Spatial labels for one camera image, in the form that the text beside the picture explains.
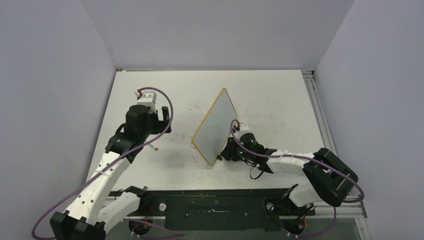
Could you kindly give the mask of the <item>yellow framed whiteboard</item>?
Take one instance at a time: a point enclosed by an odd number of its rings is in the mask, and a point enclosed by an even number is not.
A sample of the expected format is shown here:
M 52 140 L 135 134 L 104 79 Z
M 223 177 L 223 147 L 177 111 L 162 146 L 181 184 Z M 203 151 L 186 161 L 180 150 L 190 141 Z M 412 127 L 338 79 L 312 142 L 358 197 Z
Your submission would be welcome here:
M 226 88 L 222 88 L 191 138 L 191 144 L 213 166 L 231 134 L 231 121 L 238 117 Z

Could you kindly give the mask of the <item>white marker pen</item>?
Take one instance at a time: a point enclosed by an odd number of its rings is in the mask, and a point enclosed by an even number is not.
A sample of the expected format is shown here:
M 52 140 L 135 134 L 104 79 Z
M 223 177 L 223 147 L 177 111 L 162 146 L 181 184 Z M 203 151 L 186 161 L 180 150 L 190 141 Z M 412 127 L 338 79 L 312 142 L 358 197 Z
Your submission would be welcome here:
M 151 143 L 149 143 L 149 144 L 148 144 L 148 146 L 149 146 L 150 148 L 152 148 L 153 150 L 155 150 L 155 151 L 158 151 L 158 150 L 159 150 L 156 146 L 154 146 L 154 145 L 153 145 L 153 144 L 151 144 Z

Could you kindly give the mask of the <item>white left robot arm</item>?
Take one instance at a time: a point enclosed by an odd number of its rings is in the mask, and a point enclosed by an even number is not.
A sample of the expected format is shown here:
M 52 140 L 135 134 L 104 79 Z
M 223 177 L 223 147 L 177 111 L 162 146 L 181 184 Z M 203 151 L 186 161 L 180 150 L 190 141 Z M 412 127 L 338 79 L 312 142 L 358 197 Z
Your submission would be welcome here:
M 102 205 L 122 173 L 132 164 L 137 154 L 148 145 L 148 137 L 157 140 L 170 133 L 174 117 L 172 105 L 158 111 L 150 106 L 136 104 L 129 107 L 125 122 L 108 140 L 99 165 L 92 177 L 77 190 L 75 200 L 63 213 L 55 212 L 50 225 L 56 240 L 103 240 L 106 225 L 111 220 L 101 220 Z

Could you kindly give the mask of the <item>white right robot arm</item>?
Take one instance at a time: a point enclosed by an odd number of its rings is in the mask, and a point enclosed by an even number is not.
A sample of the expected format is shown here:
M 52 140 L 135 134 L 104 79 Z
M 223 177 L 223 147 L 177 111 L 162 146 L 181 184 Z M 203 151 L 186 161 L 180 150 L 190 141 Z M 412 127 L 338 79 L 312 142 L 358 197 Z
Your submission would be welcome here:
M 347 203 L 347 195 L 358 185 L 358 176 L 330 149 L 313 153 L 289 153 L 258 143 L 251 132 L 240 138 L 229 137 L 220 156 L 233 162 L 245 162 L 260 172 L 284 173 L 306 177 L 308 183 L 295 184 L 283 199 L 283 209 L 296 214 L 306 205 L 325 202 L 339 207 Z

